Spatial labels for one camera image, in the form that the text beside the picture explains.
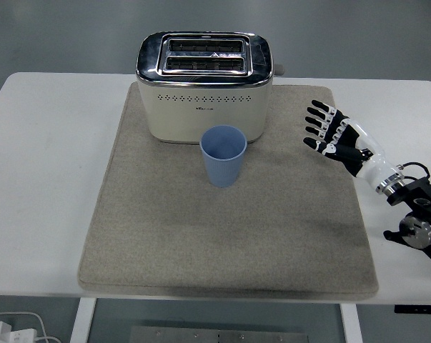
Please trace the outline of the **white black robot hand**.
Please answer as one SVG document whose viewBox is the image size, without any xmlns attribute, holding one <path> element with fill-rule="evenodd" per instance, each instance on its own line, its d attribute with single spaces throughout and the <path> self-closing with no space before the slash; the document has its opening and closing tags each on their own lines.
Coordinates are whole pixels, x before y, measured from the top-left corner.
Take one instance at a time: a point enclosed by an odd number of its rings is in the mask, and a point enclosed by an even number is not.
<svg viewBox="0 0 431 343">
<path fill-rule="evenodd" d="M 388 162 L 384 149 L 360 124 L 345 116 L 339 109 L 313 100 L 307 109 L 311 134 L 303 142 L 321 155 L 342 163 L 356 178 L 364 179 L 376 192 L 404 179 L 397 166 Z"/>
</svg>

